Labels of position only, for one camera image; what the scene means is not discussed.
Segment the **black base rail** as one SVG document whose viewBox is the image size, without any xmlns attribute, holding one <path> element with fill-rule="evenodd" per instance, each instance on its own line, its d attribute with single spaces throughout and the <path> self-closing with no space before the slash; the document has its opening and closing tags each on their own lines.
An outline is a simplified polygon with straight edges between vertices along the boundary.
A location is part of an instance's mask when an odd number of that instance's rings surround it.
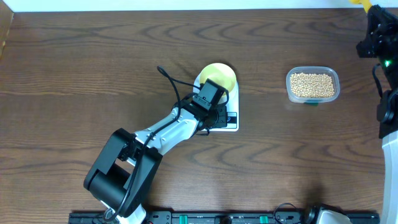
<svg viewBox="0 0 398 224">
<path fill-rule="evenodd" d="M 295 208 L 291 203 L 279 205 L 273 212 L 257 213 L 208 213 L 208 212 L 173 212 L 173 211 L 139 211 L 130 217 L 118 217 L 113 223 L 141 224 L 379 224 L 386 219 L 376 212 L 344 211 L 338 207 L 316 203 L 306 210 Z"/>
</svg>

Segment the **yellow measuring scoop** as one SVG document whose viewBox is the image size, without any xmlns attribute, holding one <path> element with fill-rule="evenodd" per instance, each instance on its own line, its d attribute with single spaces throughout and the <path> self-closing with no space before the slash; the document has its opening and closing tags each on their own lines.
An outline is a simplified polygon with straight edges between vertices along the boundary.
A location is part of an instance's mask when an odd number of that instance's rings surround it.
<svg viewBox="0 0 398 224">
<path fill-rule="evenodd" d="M 362 5 L 365 13 L 367 14 L 370 8 L 373 6 L 370 0 L 349 0 L 351 4 Z"/>
</svg>

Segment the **soybeans pile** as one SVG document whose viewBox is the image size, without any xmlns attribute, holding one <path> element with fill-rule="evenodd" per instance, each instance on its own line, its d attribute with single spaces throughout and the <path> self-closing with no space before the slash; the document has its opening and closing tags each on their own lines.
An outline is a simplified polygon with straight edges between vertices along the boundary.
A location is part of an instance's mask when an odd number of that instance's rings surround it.
<svg viewBox="0 0 398 224">
<path fill-rule="evenodd" d="M 332 77 L 327 74 L 293 73 L 290 86 L 293 94 L 302 98 L 329 98 L 335 94 Z"/>
</svg>

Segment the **white digital kitchen scale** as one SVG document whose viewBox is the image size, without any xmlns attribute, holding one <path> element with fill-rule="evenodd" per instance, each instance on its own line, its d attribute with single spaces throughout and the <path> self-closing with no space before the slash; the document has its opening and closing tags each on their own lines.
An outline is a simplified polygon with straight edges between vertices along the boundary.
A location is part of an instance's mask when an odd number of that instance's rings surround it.
<svg viewBox="0 0 398 224">
<path fill-rule="evenodd" d="M 199 84 L 198 78 L 196 79 L 196 82 L 198 86 L 195 88 L 194 95 L 199 93 L 201 89 L 201 84 Z M 196 132 L 235 132 L 239 129 L 239 86 L 237 87 L 237 92 L 235 96 L 227 102 L 226 111 L 228 113 L 226 128 L 216 128 L 209 131 L 197 131 L 198 120 L 194 118 L 194 115 L 192 113 L 186 110 L 186 105 L 184 107 L 184 112 L 188 113 L 189 121 L 193 123 L 193 127 Z"/>
</svg>

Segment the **yellow plastic bowl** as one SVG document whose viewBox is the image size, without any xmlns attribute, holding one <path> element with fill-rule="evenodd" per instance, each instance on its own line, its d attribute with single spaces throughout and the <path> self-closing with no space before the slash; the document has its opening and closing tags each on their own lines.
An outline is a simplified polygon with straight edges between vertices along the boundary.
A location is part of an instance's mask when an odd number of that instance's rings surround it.
<svg viewBox="0 0 398 224">
<path fill-rule="evenodd" d="M 237 92 L 237 78 L 234 70 L 223 63 L 212 63 L 207 65 L 199 74 L 199 84 L 204 84 L 207 79 L 228 90 L 229 100 Z"/>
</svg>

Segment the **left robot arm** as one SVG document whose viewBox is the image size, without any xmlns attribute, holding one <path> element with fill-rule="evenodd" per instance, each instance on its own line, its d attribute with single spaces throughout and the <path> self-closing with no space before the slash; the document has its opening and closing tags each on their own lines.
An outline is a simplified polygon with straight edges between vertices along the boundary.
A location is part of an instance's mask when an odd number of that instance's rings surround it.
<svg viewBox="0 0 398 224">
<path fill-rule="evenodd" d="M 226 111 L 228 90 L 207 80 L 198 93 L 178 98 L 170 114 L 153 126 L 116 130 L 88 171 L 83 186 L 107 208 L 104 223 L 142 223 L 142 203 L 163 156 L 198 131 L 209 131 Z"/>
</svg>

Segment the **clear plastic container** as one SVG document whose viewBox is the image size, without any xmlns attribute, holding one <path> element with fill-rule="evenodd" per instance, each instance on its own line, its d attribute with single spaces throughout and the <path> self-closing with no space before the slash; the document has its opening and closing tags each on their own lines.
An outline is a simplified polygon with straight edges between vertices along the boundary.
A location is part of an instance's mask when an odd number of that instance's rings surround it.
<svg viewBox="0 0 398 224">
<path fill-rule="evenodd" d="M 286 87 L 293 103 L 328 103 L 340 94 L 338 75 L 329 67 L 295 67 L 286 76 Z"/>
</svg>

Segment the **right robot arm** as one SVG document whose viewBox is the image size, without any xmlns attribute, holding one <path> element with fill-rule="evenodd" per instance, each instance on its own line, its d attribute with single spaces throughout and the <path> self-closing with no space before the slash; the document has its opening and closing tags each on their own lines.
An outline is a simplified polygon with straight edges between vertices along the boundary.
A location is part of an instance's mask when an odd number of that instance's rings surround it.
<svg viewBox="0 0 398 224">
<path fill-rule="evenodd" d="M 381 223 L 397 223 L 397 16 L 375 4 L 363 3 L 368 18 L 364 40 L 356 50 L 361 58 L 378 58 L 372 75 L 380 96 L 377 106 L 379 138 L 385 162 Z"/>
</svg>

